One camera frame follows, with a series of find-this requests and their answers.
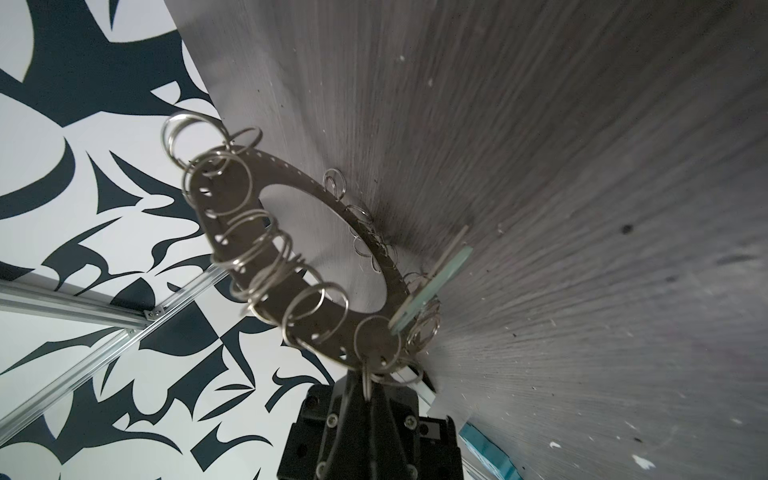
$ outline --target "gray wood grain surface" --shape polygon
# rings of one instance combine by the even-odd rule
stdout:
[[[435,412],[525,480],[768,478],[762,2],[167,4],[230,129],[417,263],[471,226]]]

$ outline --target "pale green plastic strip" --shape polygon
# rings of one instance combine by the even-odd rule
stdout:
[[[435,275],[435,278],[430,280],[403,310],[402,315],[396,320],[395,325],[391,328],[392,334],[402,332],[405,327],[411,323],[413,317],[415,317],[416,314],[424,308],[427,302],[437,294],[442,286],[445,285],[456,272],[458,272],[458,269],[461,268],[465,261],[467,261],[470,254],[472,254],[472,247],[466,245],[451,258],[451,261],[445,265],[445,268],[440,270],[440,273]]]

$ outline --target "screw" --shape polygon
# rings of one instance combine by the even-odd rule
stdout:
[[[416,421],[416,417],[415,416],[408,415],[406,417],[406,428],[408,430],[415,430],[416,429],[416,424],[418,424],[418,422]]]
[[[339,416],[336,413],[328,415],[328,418],[326,419],[326,425],[328,425],[329,429],[334,429],[338,424]]]

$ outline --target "white paint speck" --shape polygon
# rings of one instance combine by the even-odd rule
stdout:
[[[656,465],[654,465],[654,463],[650,460],[640,458],[637,455],[632,455],[632,458],[634,458],[634,462],[637,463],[643,470],[651,470],[652,468],[656,468]]]

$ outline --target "bolt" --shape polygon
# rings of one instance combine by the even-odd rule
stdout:
[[[317,475],[317,478],[323,477],[323,472],[326,470],[326,463],[320,462],[317,464],[317,468],[315,468],[315,475]]]
[[[408,415],[406,417],[406,428],[408,430],[415,430],[417,424],[418,424],[418,422],[416,421],[416,417],[415,416]]]
[[[326,425],[328,425],[329,429],[334,429],[338,424],[339,416],[336,413],[328,415],[328,418],[326,419]]]

